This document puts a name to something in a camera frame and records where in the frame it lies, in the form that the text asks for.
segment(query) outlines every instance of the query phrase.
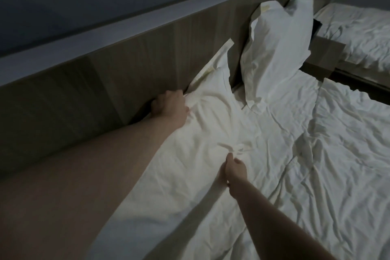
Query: wooden headboard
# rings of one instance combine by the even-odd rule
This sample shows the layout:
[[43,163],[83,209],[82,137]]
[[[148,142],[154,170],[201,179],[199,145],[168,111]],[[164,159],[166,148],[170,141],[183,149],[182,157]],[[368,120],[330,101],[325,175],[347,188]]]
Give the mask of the wooden headboard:
[[159,93],[185,90],[229,38],[230,82],[239,82],[250,16],[263,1],[228,0],[0,87],[0,173],[139,119]]

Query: nightstand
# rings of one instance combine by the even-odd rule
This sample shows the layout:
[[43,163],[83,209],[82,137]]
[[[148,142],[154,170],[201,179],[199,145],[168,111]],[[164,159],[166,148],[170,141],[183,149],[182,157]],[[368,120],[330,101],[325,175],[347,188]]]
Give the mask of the nightstand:
[[315,36],[309,45],[311,55],[300,70],[324,81],[324,78],[329,78],[335,70],[344,47],[343,43]]

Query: person's left arm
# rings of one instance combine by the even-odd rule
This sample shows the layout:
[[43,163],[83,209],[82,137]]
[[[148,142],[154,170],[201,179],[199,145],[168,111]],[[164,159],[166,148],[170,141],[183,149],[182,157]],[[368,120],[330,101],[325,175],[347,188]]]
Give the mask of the person's left arm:
[[184,125],[182,91],[152,117],[47,158],[0,183],[2,259],[82,258],[164,140]]

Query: pillow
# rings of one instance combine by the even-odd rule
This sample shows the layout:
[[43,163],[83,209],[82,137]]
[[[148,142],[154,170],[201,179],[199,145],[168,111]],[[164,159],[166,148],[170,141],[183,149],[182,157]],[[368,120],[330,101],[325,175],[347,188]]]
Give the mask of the pillow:
[[229,85],[229,40],[185,95],[185,125],[162,144],[133,190],[101,230],[88,257],[142,259],[210,189],[237,146],[241,109]]
[[241,73],[249,108],[260,114],[269,93],[302,66],[310,55],[313,0],[263,2],[253,13],[250,37],[241,55]]

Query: forearm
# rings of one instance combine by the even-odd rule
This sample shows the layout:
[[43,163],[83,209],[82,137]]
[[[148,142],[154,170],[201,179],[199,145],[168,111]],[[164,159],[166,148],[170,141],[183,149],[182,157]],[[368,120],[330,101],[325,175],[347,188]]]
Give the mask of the forearm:
[[151,118],[48,158],[0,184],[0,253],[79,258],[173,132]]
[[334,260],[248,181],[235,186],[238,205],[261,259]]

